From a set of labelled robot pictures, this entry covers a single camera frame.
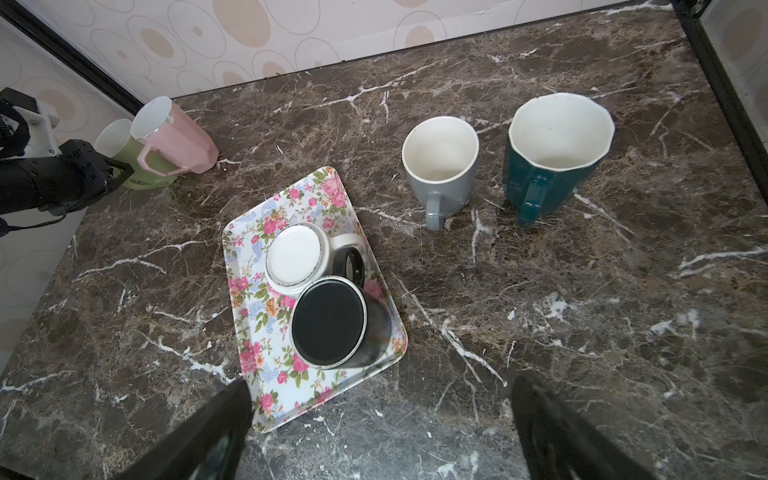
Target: pink mug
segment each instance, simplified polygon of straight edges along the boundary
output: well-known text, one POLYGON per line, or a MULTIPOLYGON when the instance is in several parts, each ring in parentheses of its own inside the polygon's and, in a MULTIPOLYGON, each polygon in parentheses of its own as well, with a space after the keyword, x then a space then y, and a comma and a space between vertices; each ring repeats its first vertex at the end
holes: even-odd
POLYGON ((162 177, 190 170, 202 174, 216 164, 219 156, 210 135, 168 97, 157 97, 139 110, 131 123, 131 136, 144 144, 136 157, 141 168, 162 177), (164 173, 150 167, 147 154, 152 150, 179 168, 164 173))

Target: mug handle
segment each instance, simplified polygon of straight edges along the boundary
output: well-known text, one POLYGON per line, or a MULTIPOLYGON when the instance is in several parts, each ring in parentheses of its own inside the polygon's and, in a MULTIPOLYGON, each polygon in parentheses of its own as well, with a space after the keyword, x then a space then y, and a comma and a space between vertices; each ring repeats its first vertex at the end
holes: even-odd
POLYGON ((342 233, 330 238, 333 251, 333 275, 346 276, 346 259, 352 262, 352 283, 362 288, 366 281, 366 265, 362 261, 363 252, 368 251, 366 241, 357 233, 342 233))
POLYGON ((549 188, 549 181, 550 178, 542 174, 536 174, 531 179, 525 192, 525 199, 518 212, 518 225, 520 227, 531 228, 536 223, 541 204, 544 203, 544 197, 549 188))
POLYGON ((183 172, 189 171, 189 167, 181 167, 176 170, 167 172, 166 174, 155 170, 154 168, 147 165, 147 155, 149 155, 152 150, 157 150, 157 148, 153 147, 152 144, 147 142, 141 149, 141 152, 139 152, 139 155, 136 157, 136 161, 144 170, 161 177, 170 177, 171 175, 182 174, 183 172))
POLYGON ((432 192, 427 195, 427 228, 433 232, 439 232, 445 222, 445 215, 440 212, 442 195, 432 192))
POLYGON ((366 265, 362 262, 362 255, 354 246, 339 248, 333 254, 333 275, 346 277, 346 261, 352 263, 352 283, 361 289, 366 285, 366 265))

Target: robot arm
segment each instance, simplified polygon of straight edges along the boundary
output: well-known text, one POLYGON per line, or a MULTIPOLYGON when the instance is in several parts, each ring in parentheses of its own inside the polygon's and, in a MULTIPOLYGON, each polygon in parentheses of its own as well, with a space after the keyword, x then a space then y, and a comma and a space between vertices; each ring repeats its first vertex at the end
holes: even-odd
POLYGON ((134 173, 87 141, 56 147, 52 129, 34 98, 11 88, 0 91, 0 215, 38 208, 60 217, 31 227, 10 227, 0 219, 0 237, 57 223, 117 190, 134 173))

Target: light green mug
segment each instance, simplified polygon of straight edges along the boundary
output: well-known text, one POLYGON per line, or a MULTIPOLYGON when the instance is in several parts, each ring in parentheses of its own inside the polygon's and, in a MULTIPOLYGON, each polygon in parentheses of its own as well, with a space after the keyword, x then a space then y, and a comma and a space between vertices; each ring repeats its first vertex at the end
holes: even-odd
MULTIPOLYGON (((150 190, 151 188, 167 187, 172 184, 178 175, 159 177, 139 166, 136 157, 144 145, 131 136, 131 121, 127 118, 110 123, 96 139, 94 150, 117 161, 129 164, 134 169, 123 186, 133 190, 150 190)), ((164 159, 157 152, 147 154, 147 165, 161 172, 170 172, 178 169, 171 162, 164 159)))

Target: gray mug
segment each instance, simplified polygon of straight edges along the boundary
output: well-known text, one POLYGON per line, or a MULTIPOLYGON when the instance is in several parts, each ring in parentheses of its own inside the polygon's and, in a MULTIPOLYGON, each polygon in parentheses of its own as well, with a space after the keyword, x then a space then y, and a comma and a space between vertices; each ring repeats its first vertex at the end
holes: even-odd
POLYGON ((456 117, 425 120, 403 142, 402 164, 433 232, 469 202, 479 151, 475 129, 456 117))

